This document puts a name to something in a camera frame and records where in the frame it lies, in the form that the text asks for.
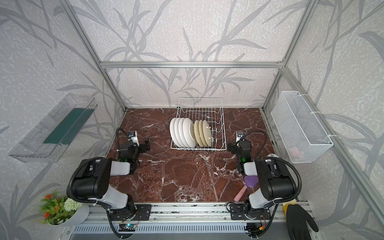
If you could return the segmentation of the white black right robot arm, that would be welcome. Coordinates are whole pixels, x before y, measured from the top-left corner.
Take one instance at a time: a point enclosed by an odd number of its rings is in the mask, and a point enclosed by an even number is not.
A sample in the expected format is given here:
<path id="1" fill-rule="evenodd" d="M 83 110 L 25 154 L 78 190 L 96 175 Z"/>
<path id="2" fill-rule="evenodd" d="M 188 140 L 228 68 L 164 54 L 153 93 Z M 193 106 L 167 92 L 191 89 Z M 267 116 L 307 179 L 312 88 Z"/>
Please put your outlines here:
<path id="1" fill-rule="evenodd" d="M 253 133 L 265 137 L 254 158 L 251 156 L 252 144 L 246 140 Z M 279 203 L 295 200 L 302 189 L 301 176 L 291 163 L 274 154 L 259 157 L 267 140 L 267 133 L 261 130 L 247 134 L 238 131 L 236 142 L 227 146 L 227 150 L 237 157 L 237 169 L 246 182 L 234 201 L 226 205 L 232 220 L 269 220 L 272 218 L 270 208 L 276 210 Z"/>

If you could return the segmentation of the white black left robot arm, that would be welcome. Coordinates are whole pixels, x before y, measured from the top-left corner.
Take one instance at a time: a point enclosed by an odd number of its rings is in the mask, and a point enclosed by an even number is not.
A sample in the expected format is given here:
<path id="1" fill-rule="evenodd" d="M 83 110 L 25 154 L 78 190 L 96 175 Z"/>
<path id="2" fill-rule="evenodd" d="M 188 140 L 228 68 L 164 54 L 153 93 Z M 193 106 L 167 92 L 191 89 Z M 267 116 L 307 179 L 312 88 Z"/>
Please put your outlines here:
<path id="1" fill-rule="evenodd" d="M 109 220 L 131 220 L 140 216 L 140 207 L 131 195 L 110 185 L 113 176 L 133 175 L 140 165 L 139 155 L 151 149 L 149 139 L 138 141 L 136 131 L 118 128 L 115 133 L 118 157 L 84 159 L 70 178 L 67 196 L 79 203 L 93 204 L 107 211 Z"/>

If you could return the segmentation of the white wire dish rack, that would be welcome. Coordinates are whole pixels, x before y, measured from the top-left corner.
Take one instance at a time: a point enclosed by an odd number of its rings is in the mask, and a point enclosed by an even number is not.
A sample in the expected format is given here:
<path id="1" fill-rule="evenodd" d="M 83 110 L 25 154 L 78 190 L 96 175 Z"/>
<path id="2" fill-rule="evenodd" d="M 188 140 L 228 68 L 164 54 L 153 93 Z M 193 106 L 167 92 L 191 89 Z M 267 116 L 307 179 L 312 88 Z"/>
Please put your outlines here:
<path id="1" fill-rule="evenodd" d="M 223 99 L 180 98 L 169 129 L 173 150 L 225 151 Z"/>

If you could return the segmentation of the white plate with red characters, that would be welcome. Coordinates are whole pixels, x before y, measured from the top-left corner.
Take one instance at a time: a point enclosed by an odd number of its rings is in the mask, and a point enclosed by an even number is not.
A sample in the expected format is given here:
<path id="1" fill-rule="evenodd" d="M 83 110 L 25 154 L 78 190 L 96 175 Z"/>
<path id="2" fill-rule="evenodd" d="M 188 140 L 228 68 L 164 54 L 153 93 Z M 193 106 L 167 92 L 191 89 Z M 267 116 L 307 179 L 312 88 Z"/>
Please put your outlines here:
<path id="1" fill-rule="evenodd" d="M 171 133 L 172 141 L 174 142 L 175 146 L 177 147 L 177 139 L 176 139 L 176 135 L 175 135 L 175 121 L 176 121 L 176 118 L 173 118 L 170 122 L 170 133 Z"/>

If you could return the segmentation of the white plate with orange sunburst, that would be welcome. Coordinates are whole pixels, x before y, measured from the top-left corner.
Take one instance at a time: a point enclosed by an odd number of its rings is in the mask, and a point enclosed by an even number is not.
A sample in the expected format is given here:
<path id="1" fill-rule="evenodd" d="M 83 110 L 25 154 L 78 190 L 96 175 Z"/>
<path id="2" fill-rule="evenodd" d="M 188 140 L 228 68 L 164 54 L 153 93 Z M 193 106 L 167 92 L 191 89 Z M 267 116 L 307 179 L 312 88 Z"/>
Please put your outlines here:
<path id="1" fill-rule="evenodd" d="M 175 119 L 175 123 L 174 123 L 174 130 L 175 130 L 175 136 L 176 136 L 176 139 L 177 139 L 177 146 L 179 147 L 179 148 L 182 148 L 182 147 L 184 147 L 184 145 L 183 145 L 183 142 L 182 142 L 182 140 L 181 140 L 181 138 L 180 138 L 180 133 L 179 133 L 179 121 L 180 121 L 180 118 L 176 118 Z"/>

